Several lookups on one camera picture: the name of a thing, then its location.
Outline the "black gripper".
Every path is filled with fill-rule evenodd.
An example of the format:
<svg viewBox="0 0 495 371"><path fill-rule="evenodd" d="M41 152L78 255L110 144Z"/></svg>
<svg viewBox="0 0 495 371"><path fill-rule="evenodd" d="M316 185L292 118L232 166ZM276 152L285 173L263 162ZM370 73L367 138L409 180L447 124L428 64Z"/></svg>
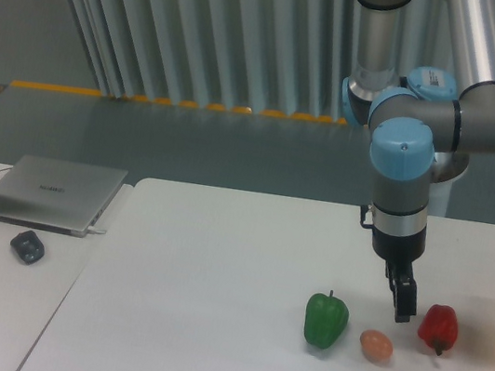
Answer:
<svg viewBox="0 0 495 371"><path fill-rule="evenodd" d="M398 323L409 323L417 315L418 290L411 263L425 250L426 220L424 213L394 215L376 205L362 205L360 209L360 225L371 231L373 250L386 261L385 274Z"/></svg>

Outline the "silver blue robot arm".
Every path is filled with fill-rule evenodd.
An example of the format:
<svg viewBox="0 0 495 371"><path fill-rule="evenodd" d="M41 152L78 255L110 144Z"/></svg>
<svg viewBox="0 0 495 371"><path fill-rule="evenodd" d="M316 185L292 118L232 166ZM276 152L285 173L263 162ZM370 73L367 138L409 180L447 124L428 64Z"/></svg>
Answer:
<svg viewBox="0 0 495 371"><path fill-rule="evenodd" d="M360 224L385 263L395 320L416 314L412 263L425 250L430 185L439 153L495 154L495 3L447 0L455 86L416 86L395 72L396 14L412 0L355 0L357 65L342 83L346 121L371 136L371 201Z"/></svg>

